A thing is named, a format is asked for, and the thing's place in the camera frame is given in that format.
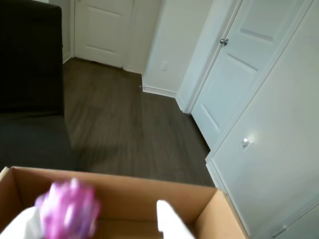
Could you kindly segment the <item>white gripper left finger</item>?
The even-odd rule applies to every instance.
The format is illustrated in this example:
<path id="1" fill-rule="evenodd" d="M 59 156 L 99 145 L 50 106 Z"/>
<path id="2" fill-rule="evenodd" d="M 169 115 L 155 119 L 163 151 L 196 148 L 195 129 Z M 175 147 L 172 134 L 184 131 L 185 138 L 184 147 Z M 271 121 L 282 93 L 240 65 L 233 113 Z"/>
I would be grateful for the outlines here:
<path id="1" fill-rule="evenodd" d="M 23 210 L 0 234 L 0 239 L 43 239 L 44 229 L 37 207 Z"/>

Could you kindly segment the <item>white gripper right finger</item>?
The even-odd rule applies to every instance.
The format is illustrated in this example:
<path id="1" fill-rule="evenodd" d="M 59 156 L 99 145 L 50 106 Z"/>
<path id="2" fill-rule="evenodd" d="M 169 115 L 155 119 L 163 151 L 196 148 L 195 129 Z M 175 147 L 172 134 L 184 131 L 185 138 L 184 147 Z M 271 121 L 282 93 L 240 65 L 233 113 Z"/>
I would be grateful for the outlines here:
<path id="1" fill-rule="evenodd" d="M 173 207 L 165 200 L 157 201 L 158 231 L 164 239 L 194 239 Z"/>

